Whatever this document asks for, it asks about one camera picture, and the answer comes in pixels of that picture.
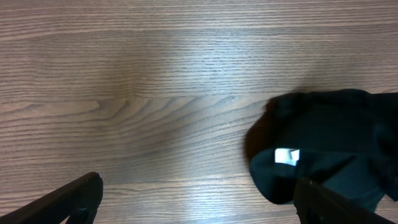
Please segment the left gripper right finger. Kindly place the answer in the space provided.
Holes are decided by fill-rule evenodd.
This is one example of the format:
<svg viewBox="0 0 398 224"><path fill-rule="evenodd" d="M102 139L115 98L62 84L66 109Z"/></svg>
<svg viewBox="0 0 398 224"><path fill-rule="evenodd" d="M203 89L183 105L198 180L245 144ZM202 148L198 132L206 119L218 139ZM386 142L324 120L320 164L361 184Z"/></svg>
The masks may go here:
<svg viewBox="0 0 398 224"><path fill-rule="evenodd" d="M372 177L330 179L322 184L300 179L295 185L294 205L301 223L383 224L391 221L364 208L364 203L375 205L384 194L396 201L397 184Z"/></svg>

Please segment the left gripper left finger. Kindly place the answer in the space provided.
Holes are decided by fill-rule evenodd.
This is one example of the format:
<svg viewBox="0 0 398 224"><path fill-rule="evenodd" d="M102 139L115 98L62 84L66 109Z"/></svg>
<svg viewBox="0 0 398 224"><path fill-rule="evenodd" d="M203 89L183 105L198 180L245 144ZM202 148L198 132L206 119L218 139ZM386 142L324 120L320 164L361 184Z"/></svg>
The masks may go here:
<svg viewBox="0 0 398 224"><path fill-rule="evenodd" d="M93 224L103 198L97 172L80 178L1 217L1 224Z"/></svg>

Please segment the black t-shirt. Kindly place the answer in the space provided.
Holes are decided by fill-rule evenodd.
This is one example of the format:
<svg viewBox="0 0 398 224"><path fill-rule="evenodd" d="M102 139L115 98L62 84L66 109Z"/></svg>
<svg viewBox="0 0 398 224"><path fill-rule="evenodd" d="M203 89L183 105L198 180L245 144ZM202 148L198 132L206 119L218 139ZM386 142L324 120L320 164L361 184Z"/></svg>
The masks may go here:
<svg viewBox="0 0 398 224"><path fill-rule="evenodd" d="M283 205L310 179L375 211L397 200L397 94L347 89L288 93L266 104L244 142L260 193Z"/></svg>

